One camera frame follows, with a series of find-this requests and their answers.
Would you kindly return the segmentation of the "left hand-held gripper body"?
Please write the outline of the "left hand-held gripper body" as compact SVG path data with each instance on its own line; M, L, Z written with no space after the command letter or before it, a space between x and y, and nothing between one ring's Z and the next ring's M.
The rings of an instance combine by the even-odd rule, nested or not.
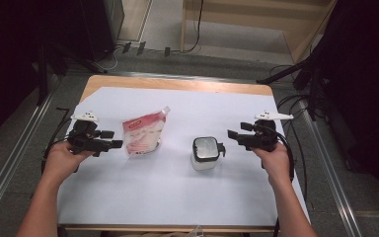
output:
M92 112L73 115L75 120L67 141L73 146L73 152L92 151L95 157L111 149L111 138L100 138L102 130L97 130L99 120Z

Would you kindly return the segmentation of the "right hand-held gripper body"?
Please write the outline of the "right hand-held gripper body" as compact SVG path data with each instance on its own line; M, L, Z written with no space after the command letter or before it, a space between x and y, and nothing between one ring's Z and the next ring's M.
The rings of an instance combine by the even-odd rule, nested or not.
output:
M240 144L247 150L260 148L265 151L273 151L277 142L278 132L275 122L282 119L294 119L293 115L285 115L274 112L263 112L255 115L256 121L253 123L254 134L241 134Z

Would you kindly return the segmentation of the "clear jar with black lid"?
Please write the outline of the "clear jar with black lid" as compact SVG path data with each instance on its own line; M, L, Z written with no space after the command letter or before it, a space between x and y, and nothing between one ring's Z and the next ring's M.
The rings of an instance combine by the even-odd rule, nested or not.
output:
M218 159L224 157L225 154L225 146L215 137L197 137L192 143L190 159L195 170L204 171L214 168Z

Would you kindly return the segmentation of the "person's right hand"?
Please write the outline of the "person's right hand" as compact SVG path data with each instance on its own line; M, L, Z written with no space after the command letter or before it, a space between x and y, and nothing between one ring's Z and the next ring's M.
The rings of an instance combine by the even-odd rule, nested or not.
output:
M254 148L253 152L261 159L273 187L290 182L288 154L281 143L277 143L271 152L260 148Z

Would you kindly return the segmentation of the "person's left hand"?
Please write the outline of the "person's left hand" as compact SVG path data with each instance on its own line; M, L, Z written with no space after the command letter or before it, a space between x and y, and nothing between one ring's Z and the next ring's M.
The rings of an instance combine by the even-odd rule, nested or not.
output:
M73 154L72 145L67 141L56 143L48 152L42 177L60 185L91 155L93 155L92 151Z

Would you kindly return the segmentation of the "black metal stand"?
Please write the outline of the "black metal stand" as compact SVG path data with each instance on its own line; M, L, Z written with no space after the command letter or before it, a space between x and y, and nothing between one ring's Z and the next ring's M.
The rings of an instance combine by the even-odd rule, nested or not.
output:
M67 65L64 57L69 57L79 63L89 71L97 74L106 74L107 70L98 69L91 62L82 58L79 54L68 49L66 46L53 41L43 41L38 45L38 105L42 105L44 100L49 96L47 65L57 75L65 75Z
M319 66L321 59L322 52L320 52L318 49L315 49L309 54L308 57L301 60L300 62L289 66L288 68L276 74L273 74L266 79L257 79L256 83L260 85L269 85L279 79L282 79L285 76L291 75L294 72L298 72L293 81L294 89L297 91L304 90L307 85L310 85L306 111L311 119L315 120L319 117L317 114L317 109L319 83L322 79L321 68Z

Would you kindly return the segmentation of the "clear plastic piece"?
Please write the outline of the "clear plastic piece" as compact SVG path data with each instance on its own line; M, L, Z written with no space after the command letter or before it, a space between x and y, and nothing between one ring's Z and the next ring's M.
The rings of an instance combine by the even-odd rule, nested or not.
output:
M188 235L187 237L204 237L204 233L202 228L197 225Z

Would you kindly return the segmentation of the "black cabinet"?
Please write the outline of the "black cabinet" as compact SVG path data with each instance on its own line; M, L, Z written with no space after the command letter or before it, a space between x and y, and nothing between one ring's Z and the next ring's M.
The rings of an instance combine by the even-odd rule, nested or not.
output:
M86 57L113 51L124 20L122 0L80 0L85 20Z

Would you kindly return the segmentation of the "dark curtain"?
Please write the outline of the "dark curtain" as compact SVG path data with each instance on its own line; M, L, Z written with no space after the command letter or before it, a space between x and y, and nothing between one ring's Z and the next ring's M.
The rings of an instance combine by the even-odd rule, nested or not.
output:
M318 49L340 146L379 181L379 0L338 0Z
M55 39L57 14L72 0L0 0L0 127L38 90L38 45Z

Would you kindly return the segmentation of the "metal floor rail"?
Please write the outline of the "metal floor rail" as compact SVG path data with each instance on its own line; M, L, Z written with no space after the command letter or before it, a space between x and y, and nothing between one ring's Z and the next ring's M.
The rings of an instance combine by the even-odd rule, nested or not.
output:
M209 76L193 76L193 75L174 75L174 74L159 74L159 73L144 73L144 72L110 72L104 74L106 76L124 76L124 77L141 77L141 78L162 78L162 79L177 79L177 80L196 80L196 81L210 81L222 83L238 83L238 84L257 84L255 79L234 79L234 78L219 78Z
M50 93L37 104L38 93L31 93L0 127L0 199L45 115L52 97L53 94Z
M340 214L343 226L348 237L363 237L357 219L348 201L348 198L342 188L340 179L333 166L331 155L324 143L318 125L312 121L312 118L305 113L303 118L306 122L312 141L315 144L318 157L322 163L324 174L326 176L329 188L335 200L338 213Z

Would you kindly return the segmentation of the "light wooden shelf frame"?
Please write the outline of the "light wooden shelf frame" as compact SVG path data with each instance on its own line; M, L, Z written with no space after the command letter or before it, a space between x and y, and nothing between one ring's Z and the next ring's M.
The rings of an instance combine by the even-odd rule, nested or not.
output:
M338 0L183 0L181 50L187 21L283 31L294 63L305 55L331 17Z

